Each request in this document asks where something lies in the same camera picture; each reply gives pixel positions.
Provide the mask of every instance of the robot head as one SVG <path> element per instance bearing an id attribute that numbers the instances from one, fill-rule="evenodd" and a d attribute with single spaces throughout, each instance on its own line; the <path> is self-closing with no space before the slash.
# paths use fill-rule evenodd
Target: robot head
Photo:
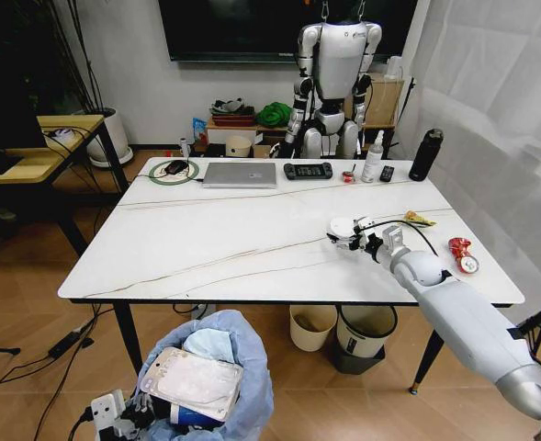
<path id="1" fill-rule="evenodd" d="M 327 23 L 330 25 L 351 25 L 358 23 L 358 9 L 360 7 L 361 0 L 331 0 L 327 2 L 329 5 L 329 16 L 327 16 Z"/>

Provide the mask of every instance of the black water bottle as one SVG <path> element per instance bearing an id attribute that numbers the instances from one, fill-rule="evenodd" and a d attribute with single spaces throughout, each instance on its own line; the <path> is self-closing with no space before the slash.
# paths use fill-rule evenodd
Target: black water bottle
<path id="1" fill-rule="evenodd" d="M 427 177 L 443 140 L 444 133 L 439 129 L 431 129 L 425 133 L 409 172 L 409 177 L 413 181 L 423 181 Z"/>

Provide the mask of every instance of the laptop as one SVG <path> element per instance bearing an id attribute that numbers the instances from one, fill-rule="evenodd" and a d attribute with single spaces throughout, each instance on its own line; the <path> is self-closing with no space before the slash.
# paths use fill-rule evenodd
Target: laptop
<path id="1" fill-rule="evenodd" d="M 209 163 L 204 188 L 275 188 L 276 166 L 267 163 Z"/>

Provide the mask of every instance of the white curtain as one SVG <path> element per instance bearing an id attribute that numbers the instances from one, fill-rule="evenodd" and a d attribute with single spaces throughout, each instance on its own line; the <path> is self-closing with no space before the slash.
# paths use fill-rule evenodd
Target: white curtain
<path id="1" fill-rule="evenodd" d="M 412 74 L 400 154 L 444 131 L 430 177 L 524 293 L 519 322 L 541 310 L 541 0 L 432 0 Z"/>

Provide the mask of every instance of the green bag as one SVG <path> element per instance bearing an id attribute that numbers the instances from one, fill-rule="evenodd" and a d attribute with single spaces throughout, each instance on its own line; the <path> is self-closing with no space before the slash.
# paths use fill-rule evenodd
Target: green bag
<path id="1" fill-rule="evenodd" d="M 283 103 L 272 103 L 264 107 L 255 120 L 266 127 L 281 127 L 288 124 L 289 118 L 289 106 Z"/>

